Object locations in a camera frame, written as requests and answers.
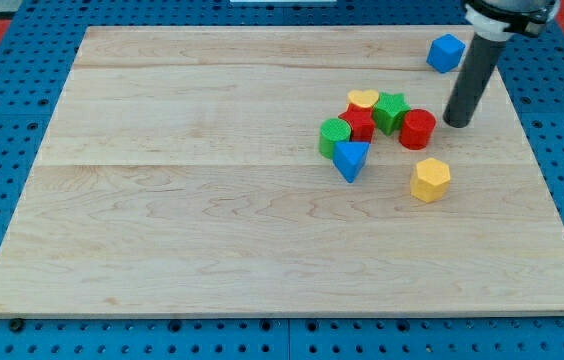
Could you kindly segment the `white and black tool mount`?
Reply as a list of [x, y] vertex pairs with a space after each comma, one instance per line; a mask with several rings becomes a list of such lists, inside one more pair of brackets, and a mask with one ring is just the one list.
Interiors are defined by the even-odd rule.
[[560, 0], [463, 0], [463, 8], [477, 35], [505, 42], [514, 34], [539, 37], [556, 18]]

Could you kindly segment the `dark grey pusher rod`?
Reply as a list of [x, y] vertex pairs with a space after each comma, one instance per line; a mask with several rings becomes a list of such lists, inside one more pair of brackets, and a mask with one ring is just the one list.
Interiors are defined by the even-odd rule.
[[443, 113], [447, 125], [465, 128], [470, 124], [505, 45], [505, 41], [473, 36]]

